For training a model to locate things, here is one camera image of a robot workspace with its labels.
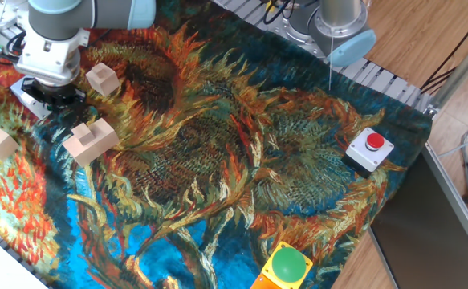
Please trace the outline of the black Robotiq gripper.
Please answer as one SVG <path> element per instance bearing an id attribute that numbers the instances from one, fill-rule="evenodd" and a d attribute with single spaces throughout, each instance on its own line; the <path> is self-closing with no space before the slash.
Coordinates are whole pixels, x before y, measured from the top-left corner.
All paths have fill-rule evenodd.
<path id="1" fill-rule="evenodd" d="M 54 108 L 63 109 L 82 104 L 86 100 L 86 93 L 75 88 L 70 83 L 63 86 L 51 86 L 36 79 L 24 79 L 22 90 L 38 102 L 45 104 L 49 111 Z"/>

